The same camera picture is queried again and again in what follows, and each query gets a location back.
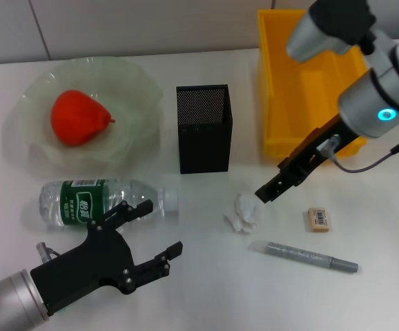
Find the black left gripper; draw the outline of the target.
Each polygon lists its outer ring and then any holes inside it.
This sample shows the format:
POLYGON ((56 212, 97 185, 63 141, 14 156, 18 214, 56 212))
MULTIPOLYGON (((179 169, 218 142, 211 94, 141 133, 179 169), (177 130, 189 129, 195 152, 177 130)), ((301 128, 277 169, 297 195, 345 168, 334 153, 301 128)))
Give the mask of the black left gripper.
POLYGON ((82 244, 31 270, 30 276, 47 314, 52 316, 103 286, 130 294, 167 277, 171 268, 169 261, 182 254, 182 242, 169 246, 149 261, 134 265, 129 246, 116 231, 152 211, 153 202, 149 199, 136 207, 122 201, 103 215, 101 225, 88 228, 82 244))

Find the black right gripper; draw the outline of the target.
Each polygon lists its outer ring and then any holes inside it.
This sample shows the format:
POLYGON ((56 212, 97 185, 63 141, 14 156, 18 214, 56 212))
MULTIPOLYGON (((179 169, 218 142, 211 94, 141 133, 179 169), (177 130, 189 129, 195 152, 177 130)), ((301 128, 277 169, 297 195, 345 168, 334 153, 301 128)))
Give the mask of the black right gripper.
POLYGON ((313 130, 287 158, 280 162, 278 165, 280 173, 257 189, 255 196, 263 203, 268 203, 277 199, 291 187, 300 185, 327 159, 317 151, 317 147, 332 136, 338 136, 340 139, 335 147, 336 152, 358 138, 340 115, 335 115, 322 127, 313 130))

